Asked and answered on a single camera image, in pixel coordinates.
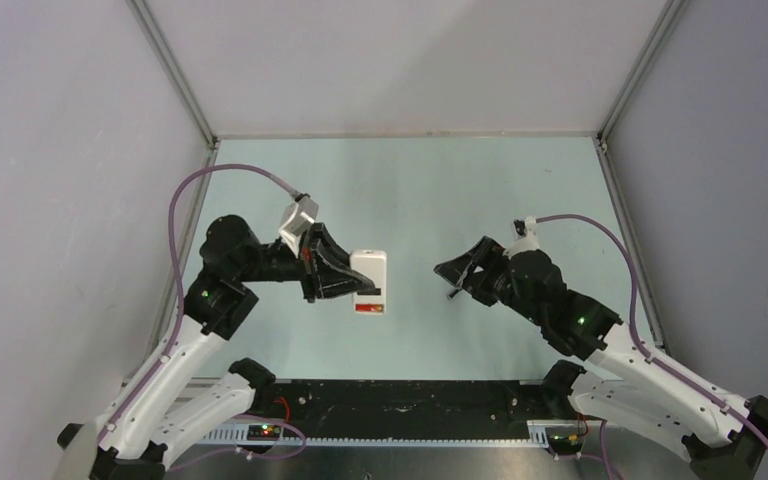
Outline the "white red remote control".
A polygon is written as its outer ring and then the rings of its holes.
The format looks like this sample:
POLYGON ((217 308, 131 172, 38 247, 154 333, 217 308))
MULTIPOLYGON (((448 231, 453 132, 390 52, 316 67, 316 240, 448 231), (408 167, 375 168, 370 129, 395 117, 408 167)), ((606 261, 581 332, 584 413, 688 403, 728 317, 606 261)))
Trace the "white red remote control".
POLYGON ((354 250, 350 253, 350 266, 353 270, 372 281, 372 287, 367 287, 365 290, 352 295, 354 312, 358 313, 355 311, 356 304, 383 304, 385 306, 383 314, 358 314, 384 315, 387 303, 387 253, 382 250, 354 250))

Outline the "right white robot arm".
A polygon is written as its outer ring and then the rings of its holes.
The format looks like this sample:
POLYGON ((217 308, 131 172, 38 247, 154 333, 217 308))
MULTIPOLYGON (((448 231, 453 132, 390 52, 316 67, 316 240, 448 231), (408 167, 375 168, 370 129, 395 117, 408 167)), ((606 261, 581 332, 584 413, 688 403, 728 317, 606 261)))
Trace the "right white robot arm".
POLYGON ((635 343, 617 313, 567 287, 532 242, 505 248, 483 237, 434 272, 476 301, 528 319, 564 355, 541 392, 551 416, 606 420, 670 450, 700 479, 755 477, 767 450, 768 399, 730 393, 635 343))

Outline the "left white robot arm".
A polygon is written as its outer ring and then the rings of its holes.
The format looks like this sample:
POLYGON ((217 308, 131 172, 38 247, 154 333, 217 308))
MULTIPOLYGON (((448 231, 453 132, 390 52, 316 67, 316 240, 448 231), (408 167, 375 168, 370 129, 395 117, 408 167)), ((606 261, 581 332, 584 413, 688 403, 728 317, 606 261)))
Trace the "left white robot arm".
POLYGON ((350 296, 357 312, 385 309, 387 256, 342 249, 325 225, 289 222, 260 241, 236 215, 215 220, 200 248, 202 267, 178 290, 179 311, 147 361, 98 417, 58 438, 58 479, 161 479, 182 454, 225 421, 264 416, 276 403, 274 374, 250 358, 233 362, 184 404, 192 377, 235 335, 258 303, 257 282, 294 282, 307 302, 350 296))

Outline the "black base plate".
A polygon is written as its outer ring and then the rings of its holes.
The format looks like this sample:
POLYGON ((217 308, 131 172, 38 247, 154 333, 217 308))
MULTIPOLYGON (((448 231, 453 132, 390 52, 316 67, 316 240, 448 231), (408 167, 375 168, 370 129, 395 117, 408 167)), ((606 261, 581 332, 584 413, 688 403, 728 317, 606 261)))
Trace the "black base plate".
POLYGON ((251 414, 287 420, 306 437, 526 439, 539 420, 575 422, 540 384, 518 381, 289 380, 258 395, 251 414))

